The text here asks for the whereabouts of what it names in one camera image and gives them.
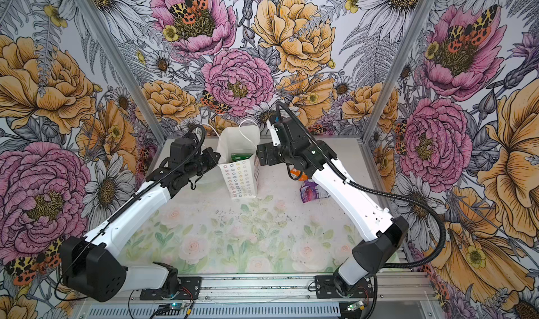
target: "paper bag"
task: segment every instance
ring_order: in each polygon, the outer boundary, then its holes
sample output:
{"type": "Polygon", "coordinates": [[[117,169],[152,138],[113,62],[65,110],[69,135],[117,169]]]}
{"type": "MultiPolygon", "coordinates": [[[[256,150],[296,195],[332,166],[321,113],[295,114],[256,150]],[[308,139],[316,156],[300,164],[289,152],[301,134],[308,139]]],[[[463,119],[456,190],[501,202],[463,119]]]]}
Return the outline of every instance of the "paper bag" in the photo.
{"type": "Polygon", "coordinates": [[[221,154],[219,167],[229,188],[231,198],[257,196],[260,162],[257,158],[256,145],[259,142],[258,126],[227,127],[222,132],[216,152],[221,154]],[[238,153],[250,153],[252,156],[246,160],[232,162],[232,154],[238,153]]]}

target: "yellow flower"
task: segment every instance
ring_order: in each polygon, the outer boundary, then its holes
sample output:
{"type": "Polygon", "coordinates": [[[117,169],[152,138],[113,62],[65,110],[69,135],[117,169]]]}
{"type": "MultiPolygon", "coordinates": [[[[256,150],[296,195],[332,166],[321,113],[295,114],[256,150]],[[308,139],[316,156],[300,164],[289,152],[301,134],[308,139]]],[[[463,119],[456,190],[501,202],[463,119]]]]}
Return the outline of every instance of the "yellow flower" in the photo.
{"type": "Polygon", "coordinates": [[[382,183],[384,184],[385,191],[390,192],[395,184],[395,160],[394,150],[385,146],[381,146],[374,150],[374,163],[378,172],[382,177],[382,183]]]}
{"type": "Polygon", "coordinates": [[[138,61],[144,65],[146,65],[146,58],[144,57],[144,54],[142,53],[142,51],[138,50],[136,52],[136,56],[138,58],[138,61]]]}
{"type": "Polygon", "coordinates": [[[0,117],[17,118],[11,128],[26,125],[32,115],[44,116],[69,134],[95,113],[94,86],[69,52],[54,47],[51,76],[38,93],[39,68],[34,41],[20,37],[14,43],[0,35],[0,117]]]}
{"type": "Polygon", "coordinates": [[[45,14],[51,19],[51,22],[54,23],[55,26],[62,26],[64,28],[67,27],[67,21],[60,17],[58,14],[58,8],[55,6],[51,6],[50,4],[47,4],[43,7],[43,10],[45,11],[45,14]]]}
{"type": "Polygon", "coordinates": [[[349,10],[351,13],[355,13],[359,10],[357,7],[357,1],[359,0],[346,0],[346,3],[344,4],[344,7],[349,10]]]}
{"type": "Polygon", "coordinates": [[[275,88],[294,96],[290,107],[298,107],[298,118],[305,126],[311,126],[324,115],[324,111],[329,111],[331,99],[337,98],[333,81],[333,78],[321,80],[318,77],[308,80],[306,75],[298,73],[281,78],[275,88]]]}
{"type": "MultiPolygon", "coordinates": [[[[172,82],[156,80],[144,83],[142,93],[159,121],[165,117],[181,123],[182,120],[200,113],[195,96],[172,82]]],[[[135,113],[139,120],[144,119],[138,107],[135,113]]]]}
{"type": "Polygon", "coordinates": [[[165,35],[166,40],[169,42],[174,42],[179,39],[178,31],[175,26],[165,26],[165,29],[163,29],[163,35],[165,35]]]}
{"type": "MultiPolygon", "coordinates": [[[[370,116],[373,112],[374,104],[378,100],[383,83],[376,83],[373,86],[364,86],[351,93],[352,99],[342,105],[342,113],[344,119],[361,119],[365,116],[370,116]]],[[[399,99],[398,92],[394,88],[391,91],[391,96],[384,107],[378,125],[385,133],[389,133],[397,120],[397,101],[399,99]]]]}
{"type": "Polygon", "coordinates": [[[210,124],[213,126],[213,128],[219,133],[219,135],[225,130],[227,127],[238,127],[238,123],[233,120],[228,120],[219,117],[218,115],[215,116],[215,120],[210,120],[210,124]]]}
{"type": "Polygon", "coordinates": [[[300,33],[307,22],[319,15],[318,6],[305,0],[271,0],[258,4],[253,30],[264,39],[263,47],[275,46],[281,56],[281,71],[314,75],[331,60],[335,28],[329,21],[300,33]]]}
{"type": "Polygon", "coordinates": [[[435,54],[438,52],[438,49],[440,49],[438,42],[432,42],[428,45],[427,50],[425,50],[425,57],[428,59],[433,59],[435,54]]]}
{"type": "Polygon", "coordinates": [[[126,120],[114,101],[99,112],[99,118],[91,117],[84,121],[81,132],[77,134],[79,155],[91,160],[102,159],[108,166],[114,153],[124,157],[124,165],[134,173],[136,170],[136,140],[131,123],[126,120]]]}
{"type": "Polygon", "coordinates": [[[17,302],[9,295],[0,296],[0,318],[2,319],[35,319],[37,300],[29,300],[25,295],[18,297],[17,302]]]}
{"type": "Polygon", "coordinates": [[[506,234],[530,247],[539,233],[539,79],[498,101],[498,128],[486,125],[501,144],[489,171],[478,172],[485,196],[495,202],[506,234]]]}
{"type": "MultiPolygon", "coordinates": [[[[511,309],[519,302],[518,292],[526,287],[532,289],[534,279],[509,256],[515,252],[507,238],[496,236],[501,224],[495,210],[469,187],[453,187],[447,202],[450,212],[446,213],[445,228],[449,242],[431,262],[436,273],[461,290],[473,285],[471,296],[476,302],[484,302],[500,288],[507,288],[509,297],[502,309],[511,309]]],[[[521,249],[516,249],[516,254],[526,255],[521,249]]]]}

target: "floral table mat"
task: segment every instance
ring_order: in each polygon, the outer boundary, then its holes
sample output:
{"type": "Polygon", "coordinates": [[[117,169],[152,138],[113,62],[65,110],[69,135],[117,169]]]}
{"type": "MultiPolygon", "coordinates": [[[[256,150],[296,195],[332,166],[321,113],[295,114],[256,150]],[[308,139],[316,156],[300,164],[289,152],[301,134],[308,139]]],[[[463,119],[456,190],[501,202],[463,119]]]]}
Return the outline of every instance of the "floral table mat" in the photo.
{"type": "Polygon", "coordinates": [[[253,199],[231,200],[218,176],[185,187],[156,211],[119,261],[161,261],[180,273],[333,272],[361,241],[333,199],[304,204],[301,183],[288,179],[284,164],[261,167],[253,199]]]}

